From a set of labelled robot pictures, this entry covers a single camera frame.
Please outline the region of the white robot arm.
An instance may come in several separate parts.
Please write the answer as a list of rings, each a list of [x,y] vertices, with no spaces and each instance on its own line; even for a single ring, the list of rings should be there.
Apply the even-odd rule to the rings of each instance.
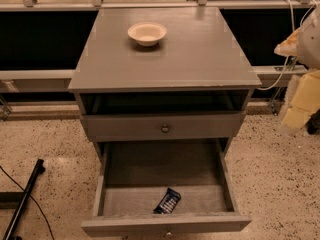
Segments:
[[[296,57],[309,68],[304,75],[294,75],[289,81],[280,113],[281,130],[292,133],[304,127],[320,110],[320,6],[276,46],[274,53]]]

